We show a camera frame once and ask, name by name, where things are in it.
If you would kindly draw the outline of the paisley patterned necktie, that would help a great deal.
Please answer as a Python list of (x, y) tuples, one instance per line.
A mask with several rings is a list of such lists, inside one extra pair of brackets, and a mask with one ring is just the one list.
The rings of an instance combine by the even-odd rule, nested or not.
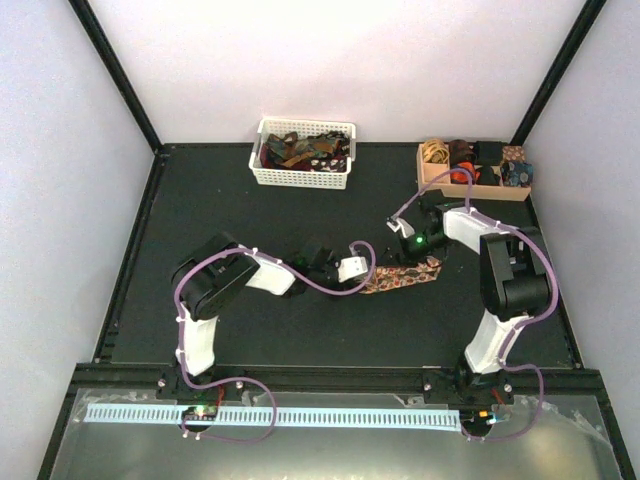
[(443, 262), (428, 256), (425, 262), (414, 266), (377, 267), (370, 281), (359, 291), (371, 295), (429, 283), (438, 279)]

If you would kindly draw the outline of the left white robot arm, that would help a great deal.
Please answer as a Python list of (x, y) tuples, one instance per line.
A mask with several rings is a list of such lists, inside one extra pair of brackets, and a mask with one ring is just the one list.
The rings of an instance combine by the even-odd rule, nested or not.
[(373, 247), (365, 241), (349, 246), (348, 256), (308, 247), (287, 260), (248, 248), (225, 232), (183, 260), (171, 277), (179, 325), (176, 359), (184, 368), (179, 386), (193, 399), (214, 388), (214, 339), (224, 308), (246, 289), (292, 298), (309, 288), (333, 297), (359, 293), (376, 268)]

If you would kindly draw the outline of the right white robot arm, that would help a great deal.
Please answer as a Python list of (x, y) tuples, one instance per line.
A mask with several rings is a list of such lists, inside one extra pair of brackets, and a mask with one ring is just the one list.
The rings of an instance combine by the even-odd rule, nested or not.
[(409, 256), (450, 242), (479, 255), (483, 316), (464, 350), (464, 371), (454, 379), (461, 400), (479, 402), (491, 390), (488, 375), (505, 367), (524, 327), (549, 316), (557, 306), (559, 288), (541, 231), (504, 224), (461, 203), (436, 206), (432, 232), (418, 232), (398, 214), (387, 219), (387, 226), (398, 234)]

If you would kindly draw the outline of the pile of ties in basket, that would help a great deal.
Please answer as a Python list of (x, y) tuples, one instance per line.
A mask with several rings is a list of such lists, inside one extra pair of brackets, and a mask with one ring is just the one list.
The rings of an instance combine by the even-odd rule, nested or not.
[(345, 173), (350, 142), (349, 136), (338, 131), (308, 137), (294, 131), (282, 136), (270, 134), (260, 149), (259, 160), (267, 169)]

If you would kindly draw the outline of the wooden compartment tray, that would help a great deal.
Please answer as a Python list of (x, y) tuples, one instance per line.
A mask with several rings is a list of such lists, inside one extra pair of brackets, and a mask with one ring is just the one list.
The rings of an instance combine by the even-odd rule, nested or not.
[[(464, 184), (452, 184), (450, 182), (450, 174), (445, 174), (449, 170), (449, 161), (446, 164), (423, 163), (420, 159), (420, 145), (416, 153), (416, 169), (418, 188), (422, 189), (428, 185), (427, 190), (440, 190), (445, 197), (463, 198), (467, 193), (467, 186)], [(501, 176), (499, 166), (492, 166), (494, 171)], [(532, 188), (522, 187), (506, 187), (503, 185), (481, 186), (476, 183), (471, 188), (472, 199), (482, 200), (505, 200), (505, 201), (524, 201), (526, 200)]]

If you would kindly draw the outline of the orange blue rolled tie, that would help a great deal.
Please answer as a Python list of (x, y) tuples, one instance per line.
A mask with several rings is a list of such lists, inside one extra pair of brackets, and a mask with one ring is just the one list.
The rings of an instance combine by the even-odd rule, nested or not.
[(478, 173), (472, 162), (464, 161), (453, 165), (450, 173), (450, 182), (452, 184), (476, 183)]

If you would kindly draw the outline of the black rolled tie front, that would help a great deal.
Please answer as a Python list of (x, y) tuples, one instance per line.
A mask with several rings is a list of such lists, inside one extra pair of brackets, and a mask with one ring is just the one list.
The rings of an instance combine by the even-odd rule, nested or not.
[(476, 184), (498, 187), (501, 185), (501, 176), (491, 166), (481, 166), (476, 170)]

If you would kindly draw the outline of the black rolled tie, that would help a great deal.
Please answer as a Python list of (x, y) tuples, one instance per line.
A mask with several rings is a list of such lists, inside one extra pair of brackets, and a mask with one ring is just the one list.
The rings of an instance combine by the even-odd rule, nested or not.
[(503, 161), (504, 142), (476, 141), (474, 143), (475, 164), (481, 166), (498, 166)]
[(498, 187), (501, 185), (501, 176), (491, 166), (481, 166), (476, 170), (476, 184)]

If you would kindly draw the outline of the dark red rolled tie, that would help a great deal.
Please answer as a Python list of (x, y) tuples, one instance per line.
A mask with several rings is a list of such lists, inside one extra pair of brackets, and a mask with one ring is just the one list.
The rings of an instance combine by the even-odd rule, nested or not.
[(448, 143), (448, 150), (449, 162), (451, 165), (459, 164), (462, 162), (469, 162), (473, 164), (475, 162), (476, 156), (473, 148), (466, 140), (451, 140)]

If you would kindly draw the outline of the blue patterned rolled tie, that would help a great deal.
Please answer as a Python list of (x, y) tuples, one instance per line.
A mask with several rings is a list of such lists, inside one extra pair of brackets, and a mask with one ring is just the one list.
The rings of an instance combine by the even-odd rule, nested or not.
[(506, 187), (528, 188), (533, 183), (534, 167), (524, 161), (506, 161), (501, 165), (501, 178)]

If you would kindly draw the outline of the brown patterned rolled tie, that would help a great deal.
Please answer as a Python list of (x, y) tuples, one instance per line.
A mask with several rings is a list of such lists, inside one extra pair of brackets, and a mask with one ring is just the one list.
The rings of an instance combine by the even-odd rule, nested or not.
[(502, 148), (504, 162), (525, 162), (526, 154), (522, 146), (505, 145)]

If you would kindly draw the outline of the white plastic basket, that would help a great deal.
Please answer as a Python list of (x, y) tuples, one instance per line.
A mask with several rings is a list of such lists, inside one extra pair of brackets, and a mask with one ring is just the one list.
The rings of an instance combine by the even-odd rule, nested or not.
[(248, 166), (260, 185), (344, 190), (356, 133), (349, 122), (265, 117)]

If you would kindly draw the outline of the clear acrylic sheet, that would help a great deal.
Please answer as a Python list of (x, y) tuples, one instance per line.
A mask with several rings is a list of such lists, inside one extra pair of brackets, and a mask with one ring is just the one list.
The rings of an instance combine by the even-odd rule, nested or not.
[(593, 396), (519, 396), (481, 417), (468, 439), (433, 430), (198, 427), (85, 423), (91, 404), (454, 410), (418, 397), (251, 394), (218, 407), (147, 391), (83, 390), (43, 479), (620, 479)]

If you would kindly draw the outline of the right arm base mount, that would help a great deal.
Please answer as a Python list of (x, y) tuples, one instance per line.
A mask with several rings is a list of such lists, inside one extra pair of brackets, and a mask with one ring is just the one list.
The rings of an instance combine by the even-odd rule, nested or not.
[(463, 406), (513, 403), (513, 395), (505, 390), (507, 380), (503, 372), (479, 375), (455, 369), (425, 369), (422, 384), (425, 398), (435, 403)]

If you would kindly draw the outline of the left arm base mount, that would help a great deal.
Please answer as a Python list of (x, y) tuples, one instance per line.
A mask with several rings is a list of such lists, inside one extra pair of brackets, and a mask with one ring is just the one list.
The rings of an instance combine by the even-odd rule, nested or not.
[(176, 400), (178, 403), (215, 403), (218, 400), (238, 400), (250, 386), (246, 379), (233, 377), (219, 386), (203, 388), (204, 385), (221, 380), (212, 372), (188, 379), (198, 388), (185, 382), (179, 369), (166, 370), (157, 382), (156, 397), (162, 400)]

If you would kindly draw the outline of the right black frame post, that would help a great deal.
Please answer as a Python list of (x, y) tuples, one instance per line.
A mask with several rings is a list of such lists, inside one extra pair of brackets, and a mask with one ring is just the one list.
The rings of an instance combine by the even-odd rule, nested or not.
[(584, 2), (515, 130), (509, 142), (511, 146), (523, 146), (526, 142), (606, 3), (606, 0)]

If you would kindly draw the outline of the black frame post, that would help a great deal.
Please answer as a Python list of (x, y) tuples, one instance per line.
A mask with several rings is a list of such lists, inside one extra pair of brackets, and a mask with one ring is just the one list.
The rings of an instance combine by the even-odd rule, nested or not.
[(511, 146), (523, 146), (526, 142), (606, 3), (606, 0), (584, 2), (515, 130), (509, 142)]
[(156, 153), (162, 148), (162, 142), (90, 2), (87, 0), (69, 0), (68, 3), (100, 57), (151, 151)]

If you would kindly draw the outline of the left black frame post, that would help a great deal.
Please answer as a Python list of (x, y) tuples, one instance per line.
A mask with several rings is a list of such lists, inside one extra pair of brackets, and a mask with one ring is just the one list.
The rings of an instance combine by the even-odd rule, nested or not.
[(156, 153), (162, 148), (162, 142), (90, 2), (87, 0), (69, 0), (68, 3), (100, 57), (151, 151)]

